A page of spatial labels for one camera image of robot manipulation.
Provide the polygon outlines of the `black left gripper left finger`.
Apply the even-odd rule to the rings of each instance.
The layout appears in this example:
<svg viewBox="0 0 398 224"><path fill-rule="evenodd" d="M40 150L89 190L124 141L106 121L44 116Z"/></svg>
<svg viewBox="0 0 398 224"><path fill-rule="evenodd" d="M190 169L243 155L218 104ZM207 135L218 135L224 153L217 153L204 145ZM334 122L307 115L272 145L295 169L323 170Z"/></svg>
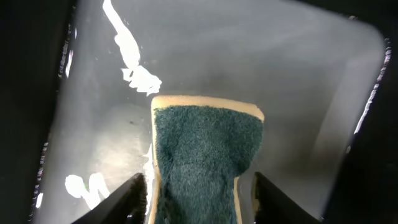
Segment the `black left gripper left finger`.
<svg viewBox="0 0 398 224"><path fill-rule="evenodd" d="M145 175L138 172L73 224L144 224L146 197Z"/></svg>

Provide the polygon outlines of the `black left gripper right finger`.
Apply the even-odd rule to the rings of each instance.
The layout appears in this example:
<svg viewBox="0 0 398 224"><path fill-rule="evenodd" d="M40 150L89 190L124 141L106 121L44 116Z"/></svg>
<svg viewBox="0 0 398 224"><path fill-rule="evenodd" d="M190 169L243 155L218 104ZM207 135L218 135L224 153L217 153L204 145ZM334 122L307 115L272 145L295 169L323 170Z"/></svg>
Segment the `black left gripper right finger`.
<svg viewBox="0 0 398 224"><path fill-rule="evenodd" d="M255 172L251 190L256 224L320 224L278 189L262 173Z"/></svg>

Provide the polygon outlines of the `green and yellow sponge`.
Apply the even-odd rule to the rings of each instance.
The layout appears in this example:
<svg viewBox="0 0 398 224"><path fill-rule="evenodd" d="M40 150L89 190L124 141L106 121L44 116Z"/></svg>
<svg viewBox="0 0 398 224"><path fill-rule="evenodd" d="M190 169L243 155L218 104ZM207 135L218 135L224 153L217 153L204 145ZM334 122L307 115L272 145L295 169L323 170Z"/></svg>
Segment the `green and yellow sponge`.
<svg viewBox="0 0 398 224"><path fill-rule="evenodd" d="M238 180L263 135L253 104L205 96L151 102L155 188L150 223L241 223Z"/></svg>

